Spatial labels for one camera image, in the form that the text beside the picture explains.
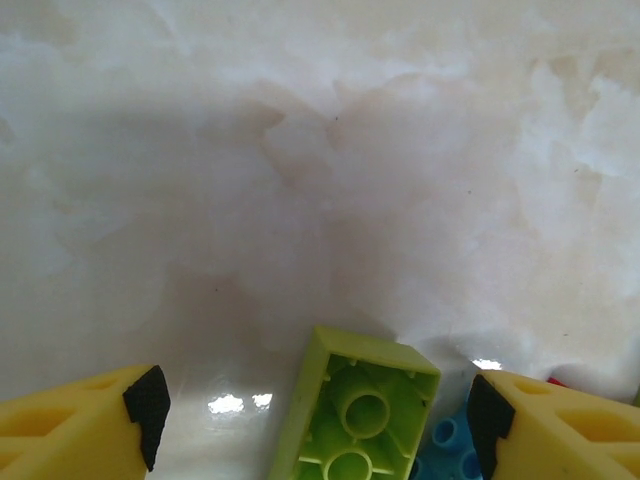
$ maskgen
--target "marble countertop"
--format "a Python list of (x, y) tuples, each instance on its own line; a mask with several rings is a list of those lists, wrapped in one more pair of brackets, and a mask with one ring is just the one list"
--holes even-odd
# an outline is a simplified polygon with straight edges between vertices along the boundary
[(316, 323), (629, 400), (639, 133), (633, 0), (3, 0), (0, 399), (159, 363), (155, 480), (265, 478)]

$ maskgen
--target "black rubber pad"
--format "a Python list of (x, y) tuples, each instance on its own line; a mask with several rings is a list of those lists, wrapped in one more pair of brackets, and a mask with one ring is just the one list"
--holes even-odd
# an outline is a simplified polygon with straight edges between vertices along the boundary
[(132, 423), (140, 424), (140, 451), (151, 472), (156, 463), (162, 430), (169, 413), (171, 399), (162, 369), (156, 365), (122, 394)]
[(476, 375), (469, 393), (467, 420), (473, 446), (478, 453), (485, 480), (491, 480), (496, 470), (496, 443), (507, 438), (515, 409), (481, 374)]

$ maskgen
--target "white marble surface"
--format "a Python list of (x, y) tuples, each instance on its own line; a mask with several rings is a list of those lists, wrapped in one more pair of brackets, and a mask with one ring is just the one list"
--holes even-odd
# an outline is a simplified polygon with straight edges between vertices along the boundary
[(629, 399), (639, 152), (637, 1), (1, 0), (0, 398), (161, 364), (156, 480), (265, 478), (317, 322)]

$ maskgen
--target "lime green block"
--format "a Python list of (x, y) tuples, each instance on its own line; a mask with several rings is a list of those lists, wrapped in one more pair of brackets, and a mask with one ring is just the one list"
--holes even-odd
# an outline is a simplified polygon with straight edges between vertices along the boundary
[(407, 345), (315, 327), (269, 480), (406, 480), (439, 381)]

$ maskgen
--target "green plastic brick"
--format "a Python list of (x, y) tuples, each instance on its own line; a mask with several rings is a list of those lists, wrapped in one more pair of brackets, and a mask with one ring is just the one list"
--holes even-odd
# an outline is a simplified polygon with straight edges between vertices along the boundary
[(407, 345), (315, 327), (269, 480), (406, 480), (439, 381)]

